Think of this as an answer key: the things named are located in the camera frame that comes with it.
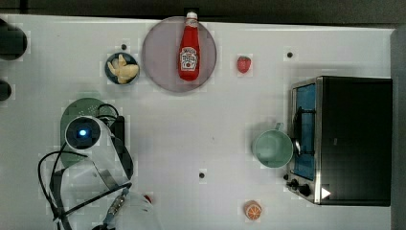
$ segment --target orange fruit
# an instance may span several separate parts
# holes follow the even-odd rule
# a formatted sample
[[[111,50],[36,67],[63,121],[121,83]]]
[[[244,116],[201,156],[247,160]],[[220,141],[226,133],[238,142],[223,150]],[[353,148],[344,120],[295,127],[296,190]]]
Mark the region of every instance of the orange fruit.
[[[254,200],[248,201],[245,204],[245,216],[250,220],[256,220],[260,217],[262,208]]]

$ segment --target pink plate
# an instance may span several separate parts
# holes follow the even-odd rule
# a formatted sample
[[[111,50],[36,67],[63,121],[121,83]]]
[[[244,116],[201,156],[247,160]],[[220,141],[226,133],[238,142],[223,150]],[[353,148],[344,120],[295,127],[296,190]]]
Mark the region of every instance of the pink plate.
[[[200,74],[194,81],[179,78],[177,53],[182,40],[185,17],[170,17],[155,25],[143,45],[143,64],[147,75],[171,92],[188,92],[202,85],[212,74],[216,48],[210,32],[199,23]]]

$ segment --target blue light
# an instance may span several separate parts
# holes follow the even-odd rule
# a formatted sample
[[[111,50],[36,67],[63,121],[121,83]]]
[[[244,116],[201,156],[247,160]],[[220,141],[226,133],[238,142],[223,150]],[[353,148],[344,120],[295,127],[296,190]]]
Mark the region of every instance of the blue light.
[[[81,130],[81,131],[79,131],[79,135],[80,136],[84,136],[84,135],[86,135],[87,134],[87,131],[86,130]]]

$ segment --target ketchup label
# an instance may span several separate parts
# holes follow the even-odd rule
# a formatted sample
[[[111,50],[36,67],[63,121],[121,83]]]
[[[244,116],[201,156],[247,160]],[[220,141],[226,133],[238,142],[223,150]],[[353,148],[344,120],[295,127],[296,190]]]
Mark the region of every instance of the ketchup label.
[[[197,27],[197,20],[187,19],[185,24],[186,24],[186,26]]]
[[[192,47],[182,48],[180,53],[180,69],[182,71],[194,71],[197,64],[197,52]]]

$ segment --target white table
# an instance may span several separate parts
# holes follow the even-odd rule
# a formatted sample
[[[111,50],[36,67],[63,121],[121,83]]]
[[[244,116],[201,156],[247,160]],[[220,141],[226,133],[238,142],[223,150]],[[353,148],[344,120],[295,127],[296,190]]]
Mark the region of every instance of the white table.
[[[262,167],[250,144],[276,122],[287,123],[294,82],[321,75],[388,78],[392,30],[204,23],[217,45],[214,74],[201,88],[176,95],[155,85],[142,63],[130,86],[112,84],[103,72],[123,43],[141,61],[144,37],[157,21],[0,17],[30,39],[23,58],[0,61],[0,78],[14,89],[0,103],[2,229],[52,228],[36,164],[59,148],[63,109],[86,95],[99,95],[125,115],[138,166],[135,189],[153,193],[167,230],[390,229],[389,207],[321,207],[288,192],[285,168]],[[238,54],[253,56],[244,77],[237,73]],[[206,177],[199,181],[200,170]],[[250,199],[264,209],[258,222],[242,213]]]

